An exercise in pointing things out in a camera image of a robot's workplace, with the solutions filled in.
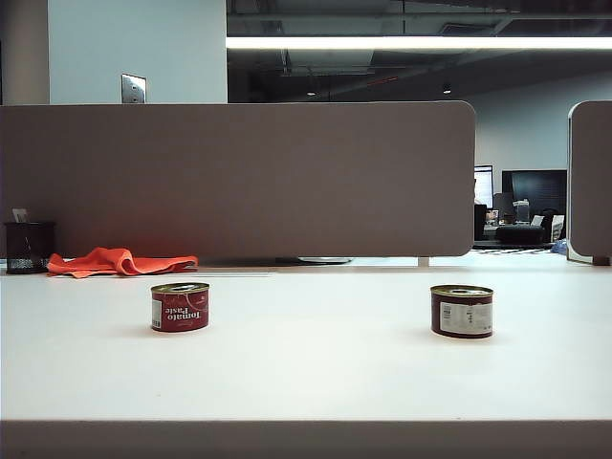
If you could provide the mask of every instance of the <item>cubicle divider panel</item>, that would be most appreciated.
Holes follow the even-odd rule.
[[[570,113],[568,237],[581,255],[612,256],[612,101]]]
[[[472,244],[464,102],[1,109],[2,202],[65,256],[460,255]]]

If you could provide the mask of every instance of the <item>ceiling light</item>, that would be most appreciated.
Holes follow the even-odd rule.
[[[612,50],[612,36],[228,36],[234,50]]]

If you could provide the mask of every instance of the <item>exposed ceiling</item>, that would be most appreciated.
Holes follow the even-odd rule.
[[[228,0],[228,35],[611,35],[612,0]],[[228,51],[229,101],[458,98],[612,70],[609,53]]]

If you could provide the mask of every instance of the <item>tomato paste can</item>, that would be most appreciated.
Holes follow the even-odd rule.
[[[493,334],[493,290],[473,285],[431,287],[431,330],[454,338]]]
[[[209,288],[198,282],[151,287],[153,330],[185,332],[206,327]]]

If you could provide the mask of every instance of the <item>red towel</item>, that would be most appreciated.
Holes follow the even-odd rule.
[[[88,255],[71,261],[57,253],[51,255],[47,269],[51,275],[71,274],[82,278],[92,274],[163,274],[195,271],[198,259],[195,256],[175,258],[134,258],[128,249],[105,249],[96,247]]]

